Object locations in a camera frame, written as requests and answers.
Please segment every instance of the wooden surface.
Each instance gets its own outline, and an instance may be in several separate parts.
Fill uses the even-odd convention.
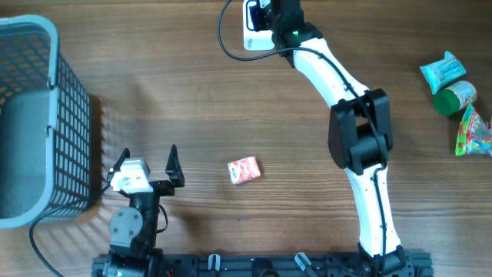
[[[229,59],[215,35],[222,1],[12,3],[0,16],[40,14],[56,24],[64,56],[93,95],[94,183],[124,147],[145,157],[159,179],[171,144],[178,146],[186,186],[161,200],[170,215],[157,242],[165,253],[357,251],[354,197],[327,148],[327,106],[280,57]],[[490,118],[492,3],[303,3],[346,69],[390,97],[389,195],[403,246],[431,252],[436,276],[489,276],[492,159],[454,156],[461,115],[433,110],[419,66],[452,51],[478,89],[479,112]],[[224,18],[224,43],[250,55],[242,50],[240,9],[234,3]],[[232,185],[227,162],[250,155],[264,176]],[[91,259],[108,251],[111,215],[127,205],[107,192],[74,222],[40,225],[35,239],[62,274],[87,276]],[[1,276],[50,276],[27,226],[1,230],[0,246]]]

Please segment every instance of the teal basket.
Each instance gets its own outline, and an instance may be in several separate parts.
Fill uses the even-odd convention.
[[[46,18],[0,18],[0,228],[91,195],[91,103]],[[70,220],[88,202],[43,221]]]

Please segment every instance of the green cap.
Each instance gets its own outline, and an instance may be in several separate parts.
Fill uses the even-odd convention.
[[[460,110],[460,99],[449,89],[434,95],[434,108],[444,116],[450,116]]]

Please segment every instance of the blue snack wrapper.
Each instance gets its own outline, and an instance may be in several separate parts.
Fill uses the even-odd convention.
[[[461,62],[449,51],[444,53],[443,60],[421,66],[421,71],[430,85],[432,95],[435,95],[447,83],[467,73]]]

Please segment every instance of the basket bottom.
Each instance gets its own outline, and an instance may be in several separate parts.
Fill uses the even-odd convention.
[[[0,219],[31,209],[46,183],[49,90],[8,98],[0,115]]]

